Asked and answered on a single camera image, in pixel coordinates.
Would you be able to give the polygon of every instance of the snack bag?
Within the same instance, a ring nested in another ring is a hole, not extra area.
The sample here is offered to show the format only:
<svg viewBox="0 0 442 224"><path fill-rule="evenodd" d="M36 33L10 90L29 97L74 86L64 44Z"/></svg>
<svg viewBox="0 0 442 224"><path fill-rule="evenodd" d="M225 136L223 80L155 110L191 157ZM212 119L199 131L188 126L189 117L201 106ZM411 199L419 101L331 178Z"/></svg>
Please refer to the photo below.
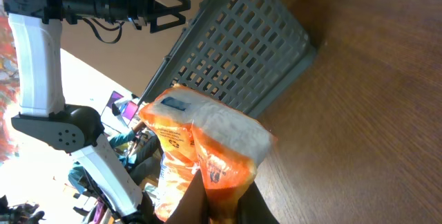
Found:
<svg viewBox="0 0 442 224"><path fill-rule="evenodd" d="M212 223L234 223L238 200L275 138L256 120L180 85L165 90L140 117L156 132L164 150L169 174L160 178L159 188L165 185L169 193L170 187L179 187L175 195L181 199L200 166ZM163 221L180 201L168 193L155 207Z"/></svg>

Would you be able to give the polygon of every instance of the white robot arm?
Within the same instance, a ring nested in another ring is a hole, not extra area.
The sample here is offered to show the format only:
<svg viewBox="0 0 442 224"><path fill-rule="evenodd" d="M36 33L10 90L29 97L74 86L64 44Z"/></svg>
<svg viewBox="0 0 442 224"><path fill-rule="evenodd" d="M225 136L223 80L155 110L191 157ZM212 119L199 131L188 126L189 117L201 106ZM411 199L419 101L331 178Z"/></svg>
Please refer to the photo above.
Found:
<svg viewBox="0 0 442 224"><path fill-rule="evenodd" d="M179 8L167 8L154 1L3 0L20 74L21 111L12 119L13 127L70 153L91 175L123 223L148 223L152 202L115 156L103 134L98 112L65 104L61 86L61 20L75 24L89 16L111 23L131 21L137 29L150 24L151 32L185 22L179 12L190 8L189 0L180 0L183 4ZM156 19L164 15L175 15L179 20L158 26Z"/></svg>

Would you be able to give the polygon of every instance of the person's leg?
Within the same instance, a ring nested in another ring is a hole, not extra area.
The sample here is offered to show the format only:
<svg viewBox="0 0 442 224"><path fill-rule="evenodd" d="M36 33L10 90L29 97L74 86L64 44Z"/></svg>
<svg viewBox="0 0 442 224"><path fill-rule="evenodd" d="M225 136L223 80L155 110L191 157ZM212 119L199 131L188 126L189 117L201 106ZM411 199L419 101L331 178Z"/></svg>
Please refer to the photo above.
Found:
<svg viewBox="0 0 442 224"><path fill-rule="evenodd" d="M156 158L147 158L138 166L132 169L129 173L136 185L139 185L143 179L149 175L154 175L156 178L160 176L160 161Z"/></svg>
<svg viewBox="0 0 442 224"><path fill-rule="evenodd" d="M157 136L153 136L136 154L137 157L135 159L134 167L138 166L140 163L145 161L147 158L150 158L153 153L161 147L160 140L158 140Z"/></svg>

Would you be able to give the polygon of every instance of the orange and white package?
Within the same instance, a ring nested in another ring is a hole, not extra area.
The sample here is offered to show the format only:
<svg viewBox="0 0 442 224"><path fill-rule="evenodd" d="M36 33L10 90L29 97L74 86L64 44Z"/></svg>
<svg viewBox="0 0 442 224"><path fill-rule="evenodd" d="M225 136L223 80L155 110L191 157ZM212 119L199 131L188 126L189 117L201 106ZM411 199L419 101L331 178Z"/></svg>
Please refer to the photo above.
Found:
<svg viewBox="0 0 442 224"><path fill-rule="evenodd" d="M200 166L212 222L234 223L238 200L275 138L256 120L180 85L165 90L140 117L164 150L169 174L160 179L159 190L178 185L181 199ZM180 199L161 197L155 213L165 221Z"/></svg>

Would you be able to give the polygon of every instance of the laundry basket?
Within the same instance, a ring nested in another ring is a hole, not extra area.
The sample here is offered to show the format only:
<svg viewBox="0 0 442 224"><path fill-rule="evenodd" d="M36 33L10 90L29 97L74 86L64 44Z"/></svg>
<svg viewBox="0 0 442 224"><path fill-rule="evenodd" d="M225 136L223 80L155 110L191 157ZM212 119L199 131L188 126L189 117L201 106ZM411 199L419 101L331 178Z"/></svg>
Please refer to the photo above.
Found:
<svg viewBox="0 0 442 224"><path fill-rule="evenodd" d="M179 83L256 118L315 54L280 0L204 0L141 101Z"/></svg>

